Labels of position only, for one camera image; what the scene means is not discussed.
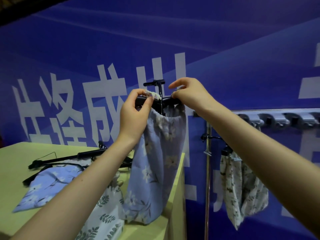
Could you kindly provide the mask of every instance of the yellow table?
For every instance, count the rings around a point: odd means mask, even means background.
[[[28,170],[28,165],[39,157],[56,152],[57,157],[76,155],[78,152],[95,150],[96,147],[49,145],[21,142],[0,149],[0,232],[13,235],[38,210],[12,213],[28,191],[22,181],[38,172]],[[55,158],[54,154],[43,160]],[[184,154],[181,156],[178,172],[174,180],[168,203],[161,216],[147,226],[126,224],[119,239],[186,239],[185,198],[184,198]],[[130,172],[120,169],[119,180],[125,194]]]

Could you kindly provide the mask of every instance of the blue wall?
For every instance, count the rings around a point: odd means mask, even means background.
[[[299,98],[303,78],[318,88],[319,27],[320,0],[70,0],[0,27],[0,133],[7,145],[111,144],[122,101],[144,79],[137,67],[163,76],[165,95],[186,74],[230,109],[320,108],[320,96]],[[205,122],[188,124],[188,238],[201,239]],[[301,153],[300,131],[264,132]],[[236,232],[218,200],[221,147],[213,142],[210,239],[314,238],[273,195]]]

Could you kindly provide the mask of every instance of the garment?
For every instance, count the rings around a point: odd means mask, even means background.
[[[268,206],[268,189],[235,152],[221,156],[220,174],[226,211],[238,230],[246,216]]]
[[[44,206],[81,172],[79,167],[70,165],[48,168],[40,172],[30,183],[29,191],[13,212]]]
[[[148,224],[166,206],[186,134],[184,105],[168,106],[166,116],[151,109],[146,129],[135,146],[125,197],[124,219]]]
[[[120,173],[117,172],[89,218],[85,222],[76,240],[114,240],[118,239],[125,224],[123,218],[123,197],[117,185]]]

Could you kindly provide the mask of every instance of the clothing rack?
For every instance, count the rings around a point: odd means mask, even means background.
[[[233,110],[233,113],[241,117],[257,129],[269,127],[274,130],[283,130],[293,127],[299,130],[320,128],[320,108],[303,109],[265,109],[265,110]],[[202,141],[206,140],[207,169],[206,169],[206,202],[205,202],[205,230],[204,239],[209,239],[209,206],[211,187],[211,140],[219,139],[212,136],[212,127],[206,123],[206,133],[202,134]]]

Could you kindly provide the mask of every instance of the hand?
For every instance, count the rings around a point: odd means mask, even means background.
[[[137,144],[147,125],[147,119],[154,98],[148,97],[140,111],[135,108],[138,95],[146,95],[144,89],[134,89],[130,92],[127,100],[120,111],[120,132],[117,140]]]
[[[195,78],[182,77],[169,85],[169,88],[182,87],[172,93],[173,98],[178,98],[190,109],[198,112],[199,110],[212,107],[216,101],[207,92],[204,86]]]

